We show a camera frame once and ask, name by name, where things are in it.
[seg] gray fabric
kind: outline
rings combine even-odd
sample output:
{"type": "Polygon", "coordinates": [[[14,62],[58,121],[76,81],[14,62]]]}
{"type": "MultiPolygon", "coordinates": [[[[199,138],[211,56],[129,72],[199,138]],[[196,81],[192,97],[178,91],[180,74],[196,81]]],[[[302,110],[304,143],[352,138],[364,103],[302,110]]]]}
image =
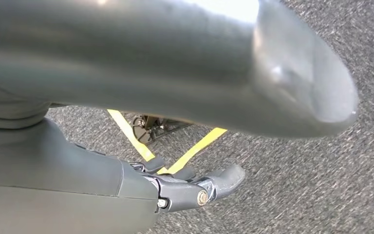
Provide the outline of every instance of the gray fabric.
{"type": "Polygon", "coordinates": [[[26,99],[0,88],[0,128],[19,129],[40,122],[50,103],[26,99]]]}

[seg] yellow tape line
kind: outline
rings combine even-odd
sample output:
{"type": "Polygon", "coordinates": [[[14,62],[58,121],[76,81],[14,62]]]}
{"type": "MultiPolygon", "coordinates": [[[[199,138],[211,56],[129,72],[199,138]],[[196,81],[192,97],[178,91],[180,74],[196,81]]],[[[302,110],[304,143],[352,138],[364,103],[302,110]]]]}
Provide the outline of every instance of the yellow tape line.
{"type": "MultiPolygon", "coordinates": [[[[130,140],[131,144],[134,146],[134,148],[139,152],[139,154],[143,157],[145,161],[149,161],[152,158],[154,158],[154,154],[145,146],[144,144],[140,143],[134,136],[132,132],[131,126],[128,124],[127,120],[122,116],[122,114],[119,111],[116,110],[108,110],[111,117],[114,119],[114,121],[118,124],[118,126],[121,128],[122,132],[125,134],[125,136],[130,140]]],[[[222,128],[215,128],[211,130],[203,139],[201,139],[197,144],[195,144],[191,149],[189,149],[181,158],[179,158],[174,165],[172,165],[168,170],[166,168],[163,168],[158,171],[158,174],[162,173],[171,173],[174,174],[180,169],[182,169],[187,162],[193,158],[194,155],[196,155],[198,152],[200,152],[202,149],[207,147],[210,143],[215,141],[217,138],[219,138],[221,135],[223,135],[227,130],[222,128]]]]}
{"type": "MultiPolygon", "coordinates": [[[[119,111],[115,110],[108,110],[111,117],[114,121],[118,124],[121,128],[122,132],[125,136],[130,140],[131,144],[134,148],[139,152],[139,154],[143,157],[145,161],[150,161],[152,158],[155,158],[154,154],[145,146],[144,144],[140,143],[132,133],[132,128],[128,124],[127,120],[123,117],[123,115],[119,111]]],[[[159,171],[159,173],[166,173],[167,169],[163,168],[159,171]]]]}
{"type": "Polygon", "coordinates": [[[223,135],[227,130],[222,128],[215,128],[211,130],[203,139],[201,139],[197,144],[195,144],[191,149],[189,149],[177,162],[169,168],[168,173],[174,174],[180,169],[182,169],[187,162],[194,156],[196,153],[200,152],[210,143],[215,141],[221,135],[223,135]]]}

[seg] gray prosthetic arm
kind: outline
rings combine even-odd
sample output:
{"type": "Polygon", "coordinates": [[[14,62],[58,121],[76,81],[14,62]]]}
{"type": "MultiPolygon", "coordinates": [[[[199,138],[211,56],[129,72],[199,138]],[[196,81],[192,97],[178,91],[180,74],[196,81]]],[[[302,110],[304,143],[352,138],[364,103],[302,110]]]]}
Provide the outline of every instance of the gray prosthetic arm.
{"type": "Polygon", "coordinates": [[[44,119],[53,102],[274,137],[357,115],[340,58],[275,0],[0,0],[0,233],[131,234],[243,180],[78,147],[44,119]]]}
{"type": "Polygon", "coordinates": [[[337,134],[357,106],[278,0],[0,0],[0,88],[274,137],[337,134]]]}

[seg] bolt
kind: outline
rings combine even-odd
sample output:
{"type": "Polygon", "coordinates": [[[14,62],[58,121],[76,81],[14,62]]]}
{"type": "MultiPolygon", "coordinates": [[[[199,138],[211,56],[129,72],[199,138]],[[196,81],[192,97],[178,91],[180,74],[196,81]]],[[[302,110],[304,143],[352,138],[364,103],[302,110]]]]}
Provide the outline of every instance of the bolt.
{"type": "Polygon", "coordinates": [[[201,190],[197,195],[197,204],[199,206],[204,206],[207,203],[208,196],[205,190],[201,190]]]}
{"type": "Polygon", "coordinates": [[[160,208],[167,207],[167,200],[165,199],[158,199],[157,206],[160,208]]]}

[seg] black wheel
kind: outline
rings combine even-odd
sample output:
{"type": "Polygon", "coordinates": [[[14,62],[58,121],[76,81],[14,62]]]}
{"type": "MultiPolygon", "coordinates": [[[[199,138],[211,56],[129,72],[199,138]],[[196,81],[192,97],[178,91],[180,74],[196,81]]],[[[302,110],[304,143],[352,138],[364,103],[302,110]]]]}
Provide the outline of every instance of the black wheel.
{"type": "Polygon", "coordinates": [[[151,134],[151,130],[146,130],[144,128],[144,120],[141,117],[135,117],[132,120],[132,133],[134,134],[135,138],[143,143],[148,144],[154,141],[153,136],[151,134]]]}

